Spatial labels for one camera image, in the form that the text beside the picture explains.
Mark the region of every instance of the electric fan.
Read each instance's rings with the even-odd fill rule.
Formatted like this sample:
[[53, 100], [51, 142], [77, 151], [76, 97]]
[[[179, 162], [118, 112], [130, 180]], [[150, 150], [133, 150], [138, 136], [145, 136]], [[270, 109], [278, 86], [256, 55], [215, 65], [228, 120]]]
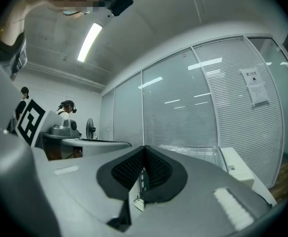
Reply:
[[96, 131], [95, 127], [93, 126], [93, 120], [91, 118], [88, 119], [85, 128], [86, 138], [88, 140], [93, 139], [93, 134]]

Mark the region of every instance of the white blind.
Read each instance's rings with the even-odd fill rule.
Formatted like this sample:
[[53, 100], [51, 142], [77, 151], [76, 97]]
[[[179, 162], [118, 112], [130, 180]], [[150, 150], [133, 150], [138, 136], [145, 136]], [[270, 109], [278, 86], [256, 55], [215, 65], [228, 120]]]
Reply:
[[100, 113], [100, 139], [113, 140], [114, 90], [102, 97]]
[[217, 146], [211, 94], [201, 68], [192, 69], [196, 64], [188, 49], [143, 71], [146, 145]]
[[[259, 55], [244, 38], [197, 46], [218, 112], [221, 147], [233, 147], [267, 186], [273, 185], [282, 152], [282, 117], [274, 83]], [[239, 69], [257, 68], [270, 99], [252, 105]]]
[[141, 75], [138, 74], [115, 89], [114, 140], [143, 145]]

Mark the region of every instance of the notice on glass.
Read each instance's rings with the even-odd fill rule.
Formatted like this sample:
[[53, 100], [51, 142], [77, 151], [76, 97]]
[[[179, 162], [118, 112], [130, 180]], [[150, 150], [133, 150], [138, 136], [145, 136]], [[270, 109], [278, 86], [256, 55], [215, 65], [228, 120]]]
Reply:
[[259, 104], [265, 101], [269, 101], [267, 90], [263, 83], [249, 85], [248, 90], [249, 90], [253, 105]]
[[243, 77], [246, 81], [247, 86], [249, 85], [256, 85], [259, 83], [263, 83], [258, 70], [256, 68], [253, 69], [240, 69]]

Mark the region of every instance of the wooden floor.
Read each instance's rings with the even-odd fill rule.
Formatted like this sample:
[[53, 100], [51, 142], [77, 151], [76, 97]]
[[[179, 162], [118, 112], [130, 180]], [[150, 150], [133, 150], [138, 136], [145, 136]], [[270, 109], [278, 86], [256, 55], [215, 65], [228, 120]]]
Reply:
[[283, 162], [280, 167], [276, 184], [269, 189], [272, 196], [279, 203], [288, 198], [288, 163]]

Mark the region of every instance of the ceiling light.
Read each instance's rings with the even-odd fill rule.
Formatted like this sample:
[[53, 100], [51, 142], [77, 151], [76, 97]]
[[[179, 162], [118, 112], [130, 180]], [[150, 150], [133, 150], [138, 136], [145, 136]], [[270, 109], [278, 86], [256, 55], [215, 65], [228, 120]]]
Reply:
[[217, 59], [213, 59], [213, 60], [209, 60], [209, 61], [203, 61], [203, 62], [194, 64], [194, 65], [191, 65], [188, 67], [188, 70], [197, 69], [197, 68], [200, 68], [201, 66], [205, 67], [205, 66], [220, 63], [220, 62], [222, 62], [222, 57], [217, 58]]
[[206, 95], [210, 95], [211, 93], [205, 93], [205, 94], [202, 94], [202, 95], [197, 95], [197, 96], [194, 96], [194, 97], [202, 97], [202, 96], [206, 96]]
[[173, 101], [169, 101], [169, 102], [165, 102], [165, 104], [169, 104], [169, 103], [173, 103], [173, 102], [178, 102], [178, 101], [180, 101], [180, 99], [173, 100]]
[[100, 31], [102, 30], [102, 26], [98, 25], [97, 23], [94, 23], [91, 26], [91, 29], [88, 33], [88, 35], [86, 36], [82, 48], [80, 50], [79, 56], [78, 56], [78, 61], [82, 61], [84, 62], [86, 55], [88, 54], [95, 38], [98, 36], [98, 34], [100, 33]]
[[153, 83], [155, 83], [155, 82], [158, 82], [158, 81], [160, 81], [160, 80], [162, 80], [162, 79], [163, 79], [162, 77], [158, 77], [158, 78], [156, 78], [156, 79], [153, 79], [153, 80], [151, 80], [151, 81], [148, 81], [148, 82], [144, 83], [143, 85], [139, 86], [138, 88], [139, 88], [139, 89], [144, 88], [144, 87], [146, 87], [146, 86], [148, 86], [148, 85], [151, 85], [151, 84], [153, 84]]
[[195, 104], [195, 105], [201, 105], [201, 104], [206, 104], [206, 103], [208, 103], [208, 102], [203, 102], [203, 103], [199, 103], [199, 104]]

